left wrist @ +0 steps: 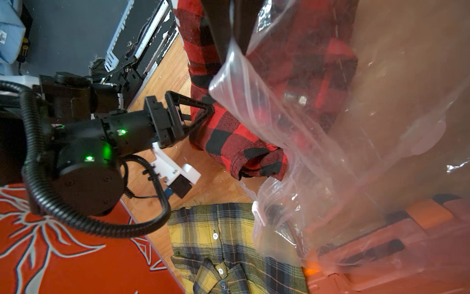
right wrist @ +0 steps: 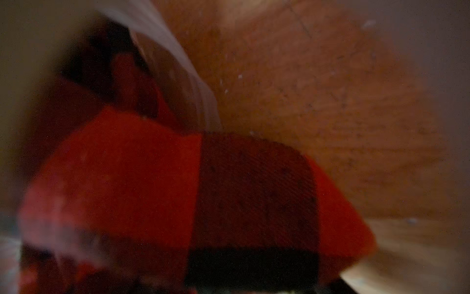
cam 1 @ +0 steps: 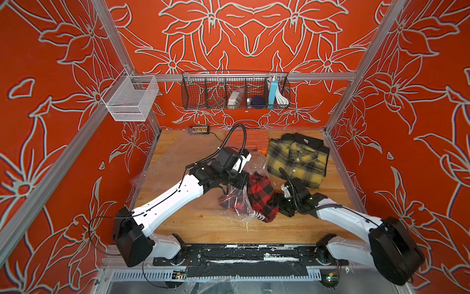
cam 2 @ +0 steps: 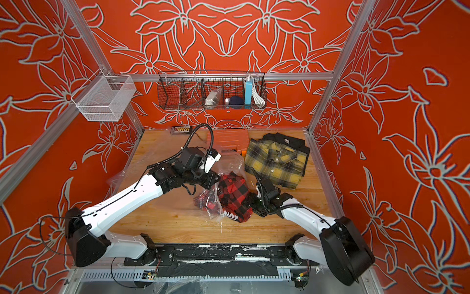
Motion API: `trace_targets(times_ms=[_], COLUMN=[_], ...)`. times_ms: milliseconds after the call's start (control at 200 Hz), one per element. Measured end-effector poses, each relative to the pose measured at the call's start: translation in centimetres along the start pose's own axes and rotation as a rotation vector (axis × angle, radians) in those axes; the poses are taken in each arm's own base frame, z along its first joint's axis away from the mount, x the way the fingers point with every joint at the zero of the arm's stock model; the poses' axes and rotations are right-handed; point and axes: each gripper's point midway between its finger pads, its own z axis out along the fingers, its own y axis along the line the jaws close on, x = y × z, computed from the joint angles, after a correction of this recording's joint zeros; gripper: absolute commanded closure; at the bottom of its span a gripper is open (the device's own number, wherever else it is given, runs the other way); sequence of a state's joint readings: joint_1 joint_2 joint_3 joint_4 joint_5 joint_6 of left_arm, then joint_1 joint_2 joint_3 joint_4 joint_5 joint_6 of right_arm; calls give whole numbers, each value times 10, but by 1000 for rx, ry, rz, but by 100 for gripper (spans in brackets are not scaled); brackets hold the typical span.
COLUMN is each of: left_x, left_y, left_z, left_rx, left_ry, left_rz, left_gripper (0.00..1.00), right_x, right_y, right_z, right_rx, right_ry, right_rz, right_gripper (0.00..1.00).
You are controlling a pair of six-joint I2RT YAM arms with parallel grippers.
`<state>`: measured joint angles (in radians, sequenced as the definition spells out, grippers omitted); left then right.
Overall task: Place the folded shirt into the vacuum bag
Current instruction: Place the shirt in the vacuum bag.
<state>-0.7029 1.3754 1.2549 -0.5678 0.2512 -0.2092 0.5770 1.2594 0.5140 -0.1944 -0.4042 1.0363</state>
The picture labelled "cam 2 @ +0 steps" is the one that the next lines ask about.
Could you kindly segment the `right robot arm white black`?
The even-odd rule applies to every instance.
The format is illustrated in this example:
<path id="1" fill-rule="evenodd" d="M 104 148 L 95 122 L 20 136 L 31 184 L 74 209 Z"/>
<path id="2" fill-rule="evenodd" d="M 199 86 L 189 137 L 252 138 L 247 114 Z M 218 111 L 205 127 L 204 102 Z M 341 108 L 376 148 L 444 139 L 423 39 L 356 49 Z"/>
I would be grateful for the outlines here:
<path id="1" fill-rule="evenodd" d="M 298 234 L 285 246 L 290 248 L 291 257 L 325 265 L 344 285 L 357 282 L 374 263 L 375 256 L 363 236 L 345 216 L 335 219 L 311 209 L 288 193 L 280 192 L 271 180 L 262 178 L 252 171 L 256 178 L 257 193 L 248 201 L 253 212 L 262 218 L 276 215 L 291 221 L 313 235 L 311 238 Z"/>

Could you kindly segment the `red black plaid shirt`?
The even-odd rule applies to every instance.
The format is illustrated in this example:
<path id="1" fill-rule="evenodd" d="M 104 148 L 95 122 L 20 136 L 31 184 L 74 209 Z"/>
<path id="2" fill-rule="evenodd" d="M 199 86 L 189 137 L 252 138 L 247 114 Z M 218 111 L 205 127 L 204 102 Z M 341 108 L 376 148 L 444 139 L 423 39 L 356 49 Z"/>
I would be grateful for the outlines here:
<path id="1" fill-rule="evenodd" d="M 210 217 L 225 217 L 245 223 L 253 213 L 247 204 L 249 193 L 246 179 L 230 172 L 222 174 L 217 186 L 200 195 L 200 205 Z"/>

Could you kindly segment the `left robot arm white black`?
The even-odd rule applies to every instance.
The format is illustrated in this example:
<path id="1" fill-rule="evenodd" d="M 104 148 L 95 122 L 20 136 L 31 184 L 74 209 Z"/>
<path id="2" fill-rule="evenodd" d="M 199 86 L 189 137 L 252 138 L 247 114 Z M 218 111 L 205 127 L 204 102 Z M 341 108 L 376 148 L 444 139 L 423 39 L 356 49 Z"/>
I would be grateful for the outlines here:
<path id="1" fill-rule="evenodd" d="M 212 171 L 221 158 L 214 149 L 214 132 L 208 124 L 200 128 L 210 134 L 206 151 L 191 147 L 188 139 L 173 156 L 148 165 L 139 180 L 116 195 L 86 209 L 72 208 L 65 215 L 65 237 L 75 266 L 87 267 L 102 258 L 128 258 L 142 265 L 159 259 L 157 246 L 145 233 L 136 236 L 115 234 L 110 228 L 137 208 L 174 189 L 209 189 L 220 180 Z"/>

